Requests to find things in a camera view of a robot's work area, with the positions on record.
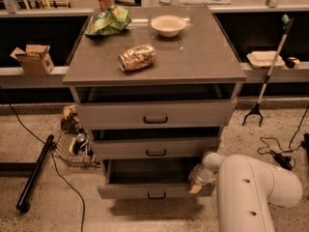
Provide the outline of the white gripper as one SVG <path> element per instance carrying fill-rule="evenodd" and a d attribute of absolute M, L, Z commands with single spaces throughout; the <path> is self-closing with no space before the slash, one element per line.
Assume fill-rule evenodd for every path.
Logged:
<path fill-rule="evenodd" d="M 217 167 L 204 166 L 202 163 L 197 164 L 188 176 L 188 181 L 191 184 L 188 192 L 191 194 L 200 192 L 203 186 L 214 180 L 217 171 Z"/>

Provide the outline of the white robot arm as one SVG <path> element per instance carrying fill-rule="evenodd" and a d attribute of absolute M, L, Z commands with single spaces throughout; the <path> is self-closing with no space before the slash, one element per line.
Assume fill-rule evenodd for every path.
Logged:
<path fill-rule="evenodd" d="M 268 206 L 291 208 L 302 198 L 302 184 L 290 170 L 245 155 L 214 152 L 189 174 L 189 192 L 217 182 L 220 232 L 275 232 Z"/>

